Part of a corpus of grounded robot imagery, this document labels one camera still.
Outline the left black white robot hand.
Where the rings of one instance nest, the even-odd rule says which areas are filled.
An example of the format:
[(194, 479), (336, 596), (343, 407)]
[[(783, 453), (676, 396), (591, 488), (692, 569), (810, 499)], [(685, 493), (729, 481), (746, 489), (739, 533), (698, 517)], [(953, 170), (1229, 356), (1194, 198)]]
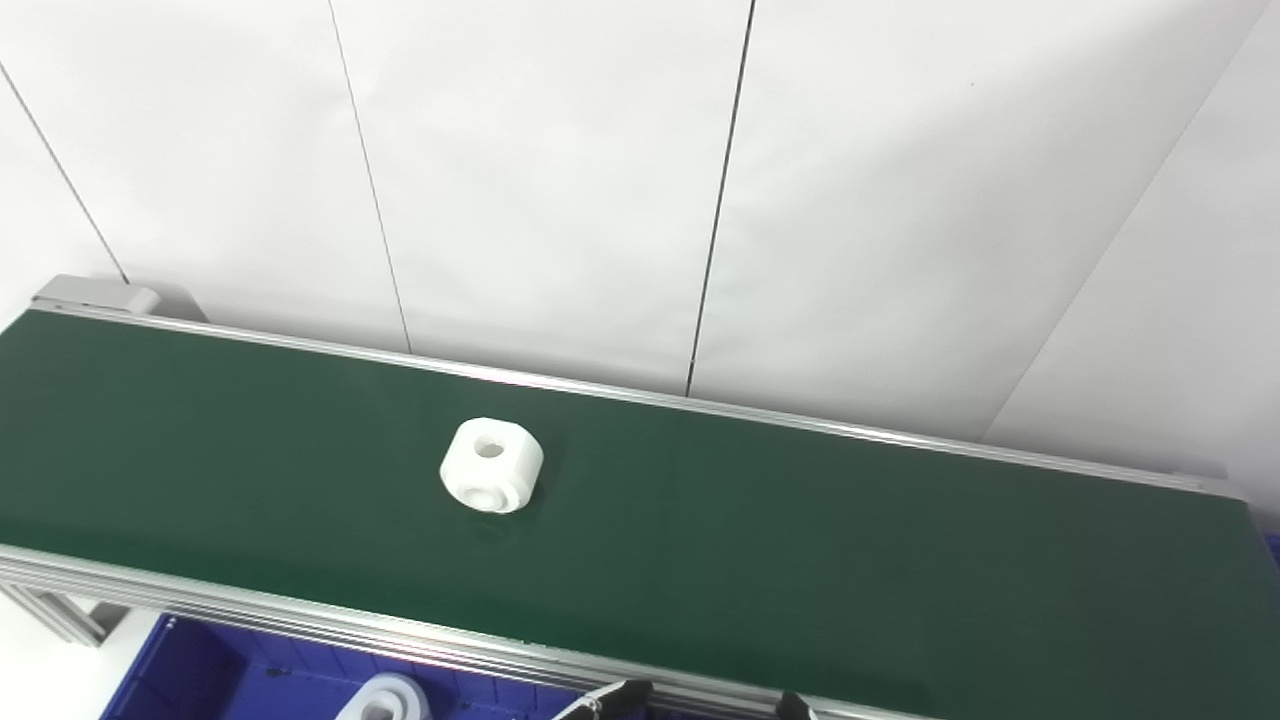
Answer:
[(589, 691), (554, 719), (626, 719), (646, 711), (654, 684), (649, 680), (628, 679)]

